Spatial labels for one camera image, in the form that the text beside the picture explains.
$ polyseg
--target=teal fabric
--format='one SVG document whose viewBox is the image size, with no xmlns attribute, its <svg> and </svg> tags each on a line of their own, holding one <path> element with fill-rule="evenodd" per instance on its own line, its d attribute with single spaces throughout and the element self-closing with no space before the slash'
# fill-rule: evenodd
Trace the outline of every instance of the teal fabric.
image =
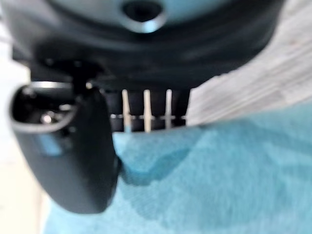
<svg viewBox="0 0 312 234">
<path fill-rule="evenodd" d="M 150 134 L 115 134 L 106 212 L 52 205 L 45 234 L 311 234 L 312 104 Z"/>
</svg>

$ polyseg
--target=black plastic housing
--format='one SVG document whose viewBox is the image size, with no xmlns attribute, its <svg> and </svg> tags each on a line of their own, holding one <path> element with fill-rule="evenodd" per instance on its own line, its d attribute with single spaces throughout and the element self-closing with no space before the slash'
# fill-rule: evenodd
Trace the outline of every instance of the black plastic housing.
<svg viewBox="0 0 312 234">
<path fill-rule="evenodd" d="M 238 68 L 268 44 L 284 3 L 235 0 L 195 20 L 141 35 L 48 1 L 1 1 L 14 47 L 25 60 L 96 64 L 103 70 L 98 84 L 111 90 L 187 90 Z"/>
<path fill-rule="evenodd" d="M 71 212 L 103 212 L 114 195 L 120 169 L 105 98 L 92 90 L 71 103 L 62 120 L 42 124 L 42 112 L 60 102 L 26 95 L 25 87 L 13 97 L 10 119 L 37 180 Z"/>
</svg>

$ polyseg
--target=black lever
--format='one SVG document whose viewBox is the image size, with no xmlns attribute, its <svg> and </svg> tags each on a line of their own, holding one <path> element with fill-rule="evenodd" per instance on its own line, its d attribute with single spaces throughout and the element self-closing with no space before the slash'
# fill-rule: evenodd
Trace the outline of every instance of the black lever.
<svg viewBox="0 0 312 234">
<path fill-rule="evenodd" d="M 48 95 L 53 88 L 36 84 L 17 90 L 10 105 L 15 136 L 55 202 L 75 213 L 103 212 L 114 195 L 121 166 L 105 98 L 96 89 L 70 98 L 66 86 L 63 92 L 57 87 L 57 97 Z"/>
</svg>

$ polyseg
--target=round hole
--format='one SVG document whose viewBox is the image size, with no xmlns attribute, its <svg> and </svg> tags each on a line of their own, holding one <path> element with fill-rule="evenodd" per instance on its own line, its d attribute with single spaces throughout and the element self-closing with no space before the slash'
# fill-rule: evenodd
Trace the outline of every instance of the round hole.
<svg viewBox="0 0 312 234">
<path fill-rule="evenodd" d="M 151 1 L 131 1 L 124 4 L 122 10 L 134 21 L 147 22 L 155 19 L 162 12 L 162 7 Z"/>
</svg>

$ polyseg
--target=teal towel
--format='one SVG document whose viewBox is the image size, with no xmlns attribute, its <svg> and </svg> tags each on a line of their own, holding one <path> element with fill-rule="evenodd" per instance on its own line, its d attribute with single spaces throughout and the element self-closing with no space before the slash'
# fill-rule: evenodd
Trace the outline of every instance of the teal towel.
<svg viewBox="0 0 312 234">
<path fill-rule="evenodd" d="M 114 143 L 124 170 L 112 205 L 53 204 L 45 234 L 312 233 L 312 104 Z"/>
</svg>

